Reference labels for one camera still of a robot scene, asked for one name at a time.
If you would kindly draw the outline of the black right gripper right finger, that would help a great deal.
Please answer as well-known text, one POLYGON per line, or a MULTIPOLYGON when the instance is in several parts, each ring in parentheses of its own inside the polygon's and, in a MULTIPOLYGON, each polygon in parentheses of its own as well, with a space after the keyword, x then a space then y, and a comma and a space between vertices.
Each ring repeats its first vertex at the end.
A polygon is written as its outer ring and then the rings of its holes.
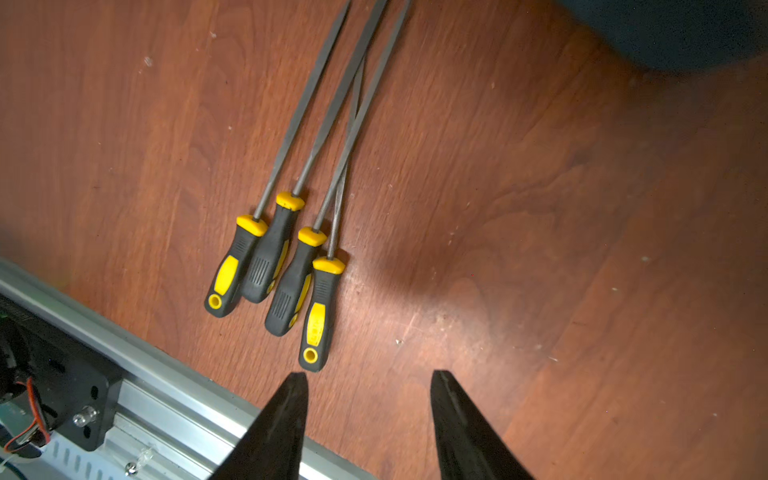
POLYGON ((530 479, 448 370, 432 374, 430 402, 443 479, 530 479))

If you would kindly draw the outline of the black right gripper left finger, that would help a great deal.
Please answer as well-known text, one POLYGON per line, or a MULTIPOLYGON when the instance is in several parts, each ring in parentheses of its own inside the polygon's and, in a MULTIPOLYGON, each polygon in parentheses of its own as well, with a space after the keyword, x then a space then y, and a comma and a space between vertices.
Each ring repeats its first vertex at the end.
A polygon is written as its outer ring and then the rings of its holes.
POLYGON ((306 375, 291 373, 276 390, 213 479, 297 479, 308 414, 306 375))

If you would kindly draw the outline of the file four yellow black handle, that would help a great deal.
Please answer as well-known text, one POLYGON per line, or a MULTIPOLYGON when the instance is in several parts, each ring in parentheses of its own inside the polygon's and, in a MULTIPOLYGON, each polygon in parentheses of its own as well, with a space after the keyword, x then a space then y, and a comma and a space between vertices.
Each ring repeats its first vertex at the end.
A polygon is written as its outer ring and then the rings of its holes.
POLYGON ((348 167, 334 191, 330 239, 325 256, 313 263, 314 285, 302 330, 300 365, 308 371, 319 372, 326 365, 330 353, 335 321, 336 292, 346 264, 338 257, 339 230, 348 167))

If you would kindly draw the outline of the file three yellow black handle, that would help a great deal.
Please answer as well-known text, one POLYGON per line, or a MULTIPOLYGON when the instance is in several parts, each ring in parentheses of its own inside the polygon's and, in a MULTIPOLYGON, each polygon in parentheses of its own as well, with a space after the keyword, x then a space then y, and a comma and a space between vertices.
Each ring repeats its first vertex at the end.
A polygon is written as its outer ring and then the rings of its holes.
POLYGON ((344 167, 349 163, 357 136, 362 128, 367 111, 402 29, 410 5, 411 3, 407 1, 400 12, 388 43, 381 53, 374 77, 370 81, 369 91, 365 95, 362 95, 361 92, 367 52, 364 54, 362 63, 357 68, 353 77, 352 85, 346 97, 349 93, 354 93, 358 96, 360 103, 358 105, 352 103, 349 106, 350 124, 334 175, 318 210, 315 222, 298 231, 297 248, 294 257, 288 266, 282 266, 280 272, 276 275, 274 284, 276 293, 265 320, 265 327, 275 336, 282 336, 290 330, 306 298, 311 283, 311 264, 315 260, 318 250, 327 240, 327 236, 322 231, 325 216, 334 202, 335 188, 342 176, 344 167))

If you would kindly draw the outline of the file one yellow black handle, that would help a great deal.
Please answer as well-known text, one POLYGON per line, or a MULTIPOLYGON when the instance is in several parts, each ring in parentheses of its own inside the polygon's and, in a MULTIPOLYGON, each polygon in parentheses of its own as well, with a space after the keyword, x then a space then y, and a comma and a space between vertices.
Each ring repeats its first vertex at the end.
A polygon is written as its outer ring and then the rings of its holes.
POLYGON ((304 115, 307 112, 309 103, 317 90, 350 5, 350 1, 346 1, 343 4, 322 44, 275 157, 265 189, 254 212, 238 216, 236 219, 236 230, 232 243, 217 267, 215 276, 206 294, 205 309, 216 318, 223 318, 229 315, 239 302, 240 282, 246 272, 246 263, 249 261, 258 241, 268 231, 268 224, 262 218, 263 212, 277 183, 304 115))

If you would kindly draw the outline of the file two yellow black handle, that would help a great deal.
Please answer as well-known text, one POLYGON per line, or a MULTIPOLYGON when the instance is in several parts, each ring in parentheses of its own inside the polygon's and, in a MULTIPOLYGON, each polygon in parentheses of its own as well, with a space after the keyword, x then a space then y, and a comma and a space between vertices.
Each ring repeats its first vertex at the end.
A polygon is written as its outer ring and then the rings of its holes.
POLYGON ((367 52, 368 46, 378 27, 387 1, 377 1, 361 32, 355 49, 346 65, 344 74, 334 93, 318 130, 309 156, 291 192, 281 192, 275 197, 277 209, 273 224, 269 227, 251 256, 247 275, 241 282, 243 297, 253 303, 260 303, 271 292, 280 272, 289 246, 289 235, 292 233, 298 213, 305 202, 301 197, 304 186, 312 172, 312 168, 320 154, 331 129, 334 126, 341 106, 352 85, 357 68, 367 52))

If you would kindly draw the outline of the teal plastic storage box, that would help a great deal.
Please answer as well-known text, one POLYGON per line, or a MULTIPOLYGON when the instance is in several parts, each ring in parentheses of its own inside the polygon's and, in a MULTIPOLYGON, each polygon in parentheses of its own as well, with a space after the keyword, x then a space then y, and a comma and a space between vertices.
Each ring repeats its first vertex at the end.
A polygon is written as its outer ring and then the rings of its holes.
POLYGON ((694 72, 767 51, 765 1, 571 0, 559 3, 630 62, 694 72))

